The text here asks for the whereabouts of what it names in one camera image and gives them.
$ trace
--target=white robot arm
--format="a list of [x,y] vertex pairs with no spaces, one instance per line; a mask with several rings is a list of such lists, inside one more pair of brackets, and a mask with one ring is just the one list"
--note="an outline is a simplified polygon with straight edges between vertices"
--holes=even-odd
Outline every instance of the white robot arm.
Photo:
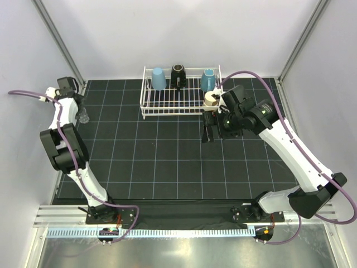
[[[62,105],[62,113],[60,115],[60,126],[62,131],[69,140],[73,148],[77,162],[79,164],[79,174],[87,190],[94,196],[104,202],[113,203],[108,196],[107,191],[98,183],[95,175],[89,167],[89,154],[84,145],[80,135],[74,127],[75,119],[80,109],[83,109],[84,97],[75,90],[75,83],[73,78],[60,78],[57,80],[60,89],[48,88],[46,95],[55,98]],[[48,101],[48,99],[40,98],[41,101]],[[115,218],[114,210],[101,202],[95,200],[89,195],[79,181],[74,168],[73,160],[66,149],[65,142],[58,135],[57,131],[57,116],[60,112],[59,104],[55,103],[55,115],[52,124],[47,131],[40,133],[40,138],[46,153],[56,170],[62,170],[64,174],[71,177],[77,183],[83,194],[88,200],[89,213],[96,218],[102,220],[112,220]]]
[[[304,218],[311,218],[338,191],[321,174],[328,175],[340,186],[347,182],[342,173],[333,174],[312,154],[285,118],[284,123],[290,131],[290,135],[287,135],[274,105],[268,100],[256,104],[241,85],[224,92],[217,98],[220,103],[218,111],[207,111],[203,114],[205,128],[202,141],[214,141],[212,126],[218,127],[221,138],[235,138],[241,136],[243,130],[250,130],[274,149],[299,182],[299,186],[292,189],[258,195],[253,210],[258,220],[279,211],[295,211]],[[306,156],[316,163],[321,170],[320,173],[294,142],[298,143]]]

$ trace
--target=white wire dish rack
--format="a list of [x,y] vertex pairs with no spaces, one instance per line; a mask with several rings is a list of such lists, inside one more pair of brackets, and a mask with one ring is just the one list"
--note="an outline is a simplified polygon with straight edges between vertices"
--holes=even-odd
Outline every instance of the white wire dish rack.
[[171,69],[163,69],[167,87],[155,90],[151,86],[152,69],[144,67],[143,83],[140,95],[142,116],[174,116],[202,114],[204,110],[218,108],[204,106],[204,94],[200,89],[200,80],[206,69],[213,69],[216,86],[222,82],[220,66],[215,68],[185,68],[186,87],[177,90],[171,87]]

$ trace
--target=black table surface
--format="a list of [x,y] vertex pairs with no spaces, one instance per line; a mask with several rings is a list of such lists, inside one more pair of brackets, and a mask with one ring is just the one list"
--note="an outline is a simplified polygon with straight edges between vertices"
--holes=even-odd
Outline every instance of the black table surface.
[[[265,78],[282,108],[273,78]],[[201,143],[200,116],[141,116],[142,80],[91,80],[85,92],[87,124],[77,126],[98,182],[115,199],[238,199],[265,190],[284,190],[297,181],[280,157],[258,136]],[[242,84],[259,102],[269,98],[256,79]],[[56,197],[84,198],[62,176]]]

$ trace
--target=light blue mug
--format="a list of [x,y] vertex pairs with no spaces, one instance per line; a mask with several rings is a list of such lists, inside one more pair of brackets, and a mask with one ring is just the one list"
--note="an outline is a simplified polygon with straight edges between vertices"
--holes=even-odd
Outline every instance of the light blue mug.
[[152,70],[152,88],[155,90],[164,90],[166,88],[165,74],[161,68],[154,68]]
[[212,69],[206,69],[203,72],[201,82],[200,82],[200,88],[207,92],[207,91],[212,91],[216,86],[216,76],[214,74],[214,71]]

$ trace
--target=white ruler strip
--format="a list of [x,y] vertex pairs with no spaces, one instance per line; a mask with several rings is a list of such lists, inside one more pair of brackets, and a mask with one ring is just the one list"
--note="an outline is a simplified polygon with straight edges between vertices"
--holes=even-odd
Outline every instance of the white ruler strip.
[[[116,236],[98,236],[102,227],[63,227],[48,229],[46,238],[106,238],[114,239],[124,234],[125,229],[119,230]],[[199,238],[199,237],[246,237],[255,236],[254,226],[247,229],[230,230],[131,230],[127,238]]]

